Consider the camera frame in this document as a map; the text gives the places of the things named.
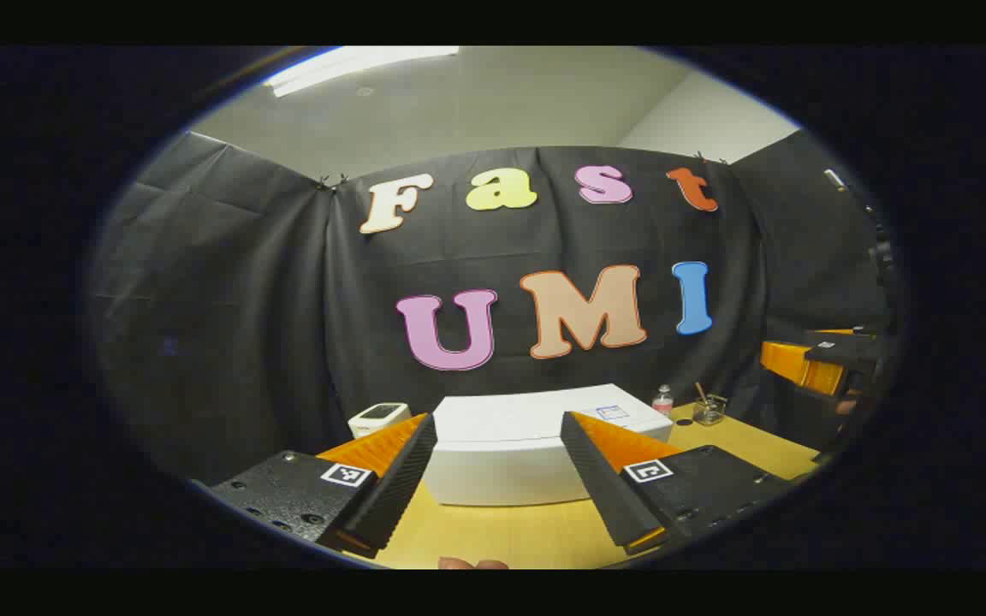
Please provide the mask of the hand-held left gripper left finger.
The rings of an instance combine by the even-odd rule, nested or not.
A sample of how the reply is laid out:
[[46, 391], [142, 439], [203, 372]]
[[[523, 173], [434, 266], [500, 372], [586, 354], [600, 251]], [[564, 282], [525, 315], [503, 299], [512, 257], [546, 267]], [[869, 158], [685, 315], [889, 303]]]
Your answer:
[[419, 414], [323, 453], [281, 451], [208, 488], [259, 525], [372, 559], [387, 547], [437, 444]]

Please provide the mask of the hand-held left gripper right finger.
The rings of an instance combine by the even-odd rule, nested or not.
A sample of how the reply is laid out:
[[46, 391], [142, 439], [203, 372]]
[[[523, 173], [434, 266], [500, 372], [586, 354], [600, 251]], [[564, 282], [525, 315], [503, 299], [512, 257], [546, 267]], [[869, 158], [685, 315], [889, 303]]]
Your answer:
[[611, 541], [629, 556], [720, 533], [793, 487], [723, 448], [680, 451], [575, 411], [563, 414], [560, 438]]

